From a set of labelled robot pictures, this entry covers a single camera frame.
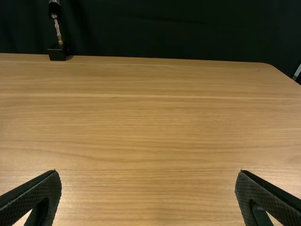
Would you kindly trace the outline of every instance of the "black curtain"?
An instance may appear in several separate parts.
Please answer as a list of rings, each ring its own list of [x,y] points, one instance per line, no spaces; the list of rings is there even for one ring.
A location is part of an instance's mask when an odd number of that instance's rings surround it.
[[[0,52],[46,54],[56,42],[47,0],[8,0]],[[73,54],[268,63],[292,77],[301,63],[301,1],[61,0]]]

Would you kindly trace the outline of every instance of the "black base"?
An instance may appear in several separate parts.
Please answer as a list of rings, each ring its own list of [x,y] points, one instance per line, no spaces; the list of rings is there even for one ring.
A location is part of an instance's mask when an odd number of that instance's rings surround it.
[[[66,57],[68,56],[68,46],[66,44],[60,45],[55,43],[50,46],[48,53],[50,60],[66,61]]]

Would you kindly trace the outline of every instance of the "table surface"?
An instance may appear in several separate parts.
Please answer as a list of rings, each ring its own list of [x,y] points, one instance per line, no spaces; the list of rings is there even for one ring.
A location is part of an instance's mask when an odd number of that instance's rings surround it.
[[[243,226],[249,170],[301,197],[301,88],[273,66],[0,54],[0,193],[56,169],[55,226]]]

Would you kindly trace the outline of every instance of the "metal rod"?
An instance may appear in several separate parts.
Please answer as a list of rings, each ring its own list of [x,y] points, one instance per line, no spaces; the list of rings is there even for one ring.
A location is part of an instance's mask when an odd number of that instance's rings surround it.
[[[52,18],[55,21],[55,29],[56,29],[56,33],[57,33],[56,35],[58,38],[58,44],[63,45],[63,39],[62,39],[61,31],[60,31],[60,25],[58,24],[58,21],[57,21],[57,17],[56,17],[56,15],[52,15]]]

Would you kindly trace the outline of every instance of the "wood grain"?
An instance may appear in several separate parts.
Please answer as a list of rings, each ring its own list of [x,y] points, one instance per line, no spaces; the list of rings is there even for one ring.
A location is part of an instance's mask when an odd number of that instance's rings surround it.
[[[301,197],[301,89],[270,65],[0,54],[0,68],[0,193],[55,168],[55,226],[242,226],[241,169]]]

